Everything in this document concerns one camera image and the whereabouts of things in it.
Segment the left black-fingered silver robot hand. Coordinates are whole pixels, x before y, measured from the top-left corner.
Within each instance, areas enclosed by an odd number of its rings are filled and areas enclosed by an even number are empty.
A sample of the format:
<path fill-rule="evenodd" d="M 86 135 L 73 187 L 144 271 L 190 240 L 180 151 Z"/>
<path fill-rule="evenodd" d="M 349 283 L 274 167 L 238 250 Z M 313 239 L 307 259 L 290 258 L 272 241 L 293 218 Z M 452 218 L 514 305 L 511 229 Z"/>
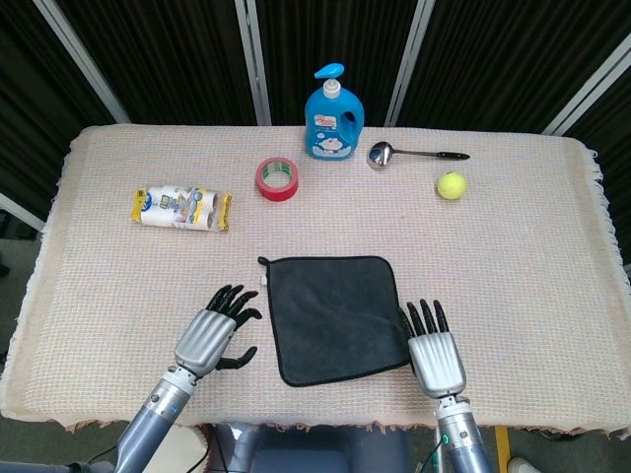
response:
<path fill-rule="evenodd" d="M 201 379 L 212 371 L 240 370 L 257 354 L 249 347 L 238 358 L 224 353 L 235 333 L 250 319 L 260 320 L 261 312 L 247 307 L 258 291 L 244 291 L 243 285 L 227 285 L 219 289 L 210 302 L 188 325 L 175 346 L 176 365 Z"/>

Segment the right black-fingered silver robot hand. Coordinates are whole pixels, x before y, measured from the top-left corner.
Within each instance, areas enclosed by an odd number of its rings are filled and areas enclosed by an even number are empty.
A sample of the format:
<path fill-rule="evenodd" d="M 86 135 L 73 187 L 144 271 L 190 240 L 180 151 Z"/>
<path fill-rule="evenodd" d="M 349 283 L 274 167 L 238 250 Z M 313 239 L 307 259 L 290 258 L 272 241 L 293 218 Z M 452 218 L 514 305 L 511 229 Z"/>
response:
<path fill-rule="evenodd" d="M 441 303 L 408 302 L 406 309 L 398 308 L 398 314 L 413 372 L 425 394 L 432 399 L 461 394 L 466 387 L 465 369 Z"/>

